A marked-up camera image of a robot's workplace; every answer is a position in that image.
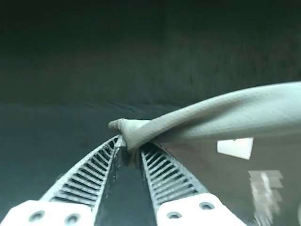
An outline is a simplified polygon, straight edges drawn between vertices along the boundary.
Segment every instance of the dark background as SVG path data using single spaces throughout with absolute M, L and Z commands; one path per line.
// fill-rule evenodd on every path
M 300 78 L 298 1 L 0 0 L 0 219 L 112 137 L 111 120 L 152 119 Z M 274 225 L 296 226 L 299 137 L 255 140 L 250 161 L 208 142 L 170 150 L 245 222 L 253 217 L 248 170 L 281 171 Z M 138 173 L 124 174 L 111 225 L 145 225 L 142 202 L 126 207 L 142 196 Z

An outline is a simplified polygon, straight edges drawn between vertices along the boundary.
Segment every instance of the gray cloth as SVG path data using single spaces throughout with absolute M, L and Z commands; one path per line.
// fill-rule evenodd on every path
M 224 140 L 301 131 L 301 82 L 243 89 L 213 97 L 153 120 L 118 119 L 109 128 L 128 150 L 146 142 Z

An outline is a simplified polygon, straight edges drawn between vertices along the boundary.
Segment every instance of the white object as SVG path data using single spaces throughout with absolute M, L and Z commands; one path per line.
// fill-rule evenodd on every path
M 251 158 L 253 137 L 236 140 L 220 140 L 217 142 L 217 152 L 241 159 Z
M 86 205 L 30 200 L 13 207 L 0 226 L 92 226 L 92 220 Z
M 298 218 L 299 225 L 301 226 L 301 204 L 298 207 L 297 218 Z
M 278 170 L 249 171 L 257 225 L 271 226 L 273 215 L 280 213 L 282 201 L 278 188 L 282 188 L 282 174 Z
M 246 226 L 213 194 L 165 202 L 157 211 L 158 226 Z

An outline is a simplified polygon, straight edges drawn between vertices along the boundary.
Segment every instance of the ribbed gripper pad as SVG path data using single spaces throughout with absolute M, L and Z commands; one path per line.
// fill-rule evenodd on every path
M 91 151 L 43 195 L 41 201 L 85 204 L 96 214 L 119 136 Z
M 141 149 L 141 158 L 155 213 L 165 202 L 209 193 L 162 145 L 147 145 Z

